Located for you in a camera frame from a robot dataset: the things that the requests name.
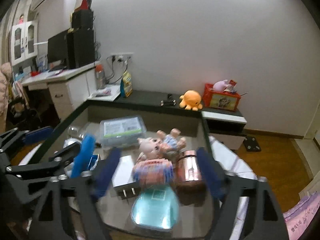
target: copper can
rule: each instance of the copper can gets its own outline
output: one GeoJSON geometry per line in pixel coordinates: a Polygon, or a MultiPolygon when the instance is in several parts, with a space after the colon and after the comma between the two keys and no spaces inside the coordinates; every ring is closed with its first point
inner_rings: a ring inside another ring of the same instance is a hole
{"type": "Polygon", "coordinates": [[[198,188],[204,186],[197,163],[196,151],[190,150],[179,154],[176,174],[178,187],[198,188]]]}

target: screw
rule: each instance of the screw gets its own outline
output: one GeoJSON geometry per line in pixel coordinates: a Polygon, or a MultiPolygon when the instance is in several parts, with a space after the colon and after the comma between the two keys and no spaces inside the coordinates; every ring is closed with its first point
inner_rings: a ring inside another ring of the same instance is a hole
{"type": "Polygon", "coordinates": [[[65,180],[67,178],[68,178],[68,176],[66,174],[62,174],[62,175],[58,176],[58,180],[65,180]]]}
{"type": "Polygon", "coordinates": [[[51,181],[51,182],[58,182],[59,180],[58,180],[57,177],[51,177],[51,178],[50,178],[50,181],[51,181]]]}
{"type": "Polygon", "coordinates": [[[89,177],[91,176],[91,171],[83,171],[81,172],[81,177],[89,177]]]}

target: wall outlet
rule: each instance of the wall outlet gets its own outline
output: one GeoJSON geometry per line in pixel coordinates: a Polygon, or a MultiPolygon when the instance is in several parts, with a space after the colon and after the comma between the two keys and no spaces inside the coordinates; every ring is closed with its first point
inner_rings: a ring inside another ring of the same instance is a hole
{"type": "Polygon", "coordinates": [[[119,59],[120,59],[120,61],[121,61],[121,59],[123,61],[125,61],[125,60],[127,60],[128,57],[131,57],[130,59],[132,60],[133,52],[111,53],[109,57],[111,58],[112,56],[116,57],[115,61],[118,61],[119,59]]]}

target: cabinet door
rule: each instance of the cabinet door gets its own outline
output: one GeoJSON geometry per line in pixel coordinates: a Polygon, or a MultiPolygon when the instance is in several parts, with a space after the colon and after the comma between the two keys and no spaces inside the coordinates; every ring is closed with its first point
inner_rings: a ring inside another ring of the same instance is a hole
{"type": "Polygon", "coordinates": [[[12,26],[11,33],[11,64],[16,65],[25,60],[25,23],[12,26]]]}
{"type": "Polygon", "coordinates": [[[38,55],[37,43],[38,22],[26,22],[25,27],[25,57],[31,58],[38,55]]]}

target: snack bag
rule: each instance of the snack bag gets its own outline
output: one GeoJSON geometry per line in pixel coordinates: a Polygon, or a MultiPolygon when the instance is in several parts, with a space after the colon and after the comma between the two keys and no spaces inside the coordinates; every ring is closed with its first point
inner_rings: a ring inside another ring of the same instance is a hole
{"type": "Polygon", "coordinates": [[[131,74],[128,71],[125,71],[122,75],[120,92],[124,98],[127,98],[132,93],[131,74]]]}

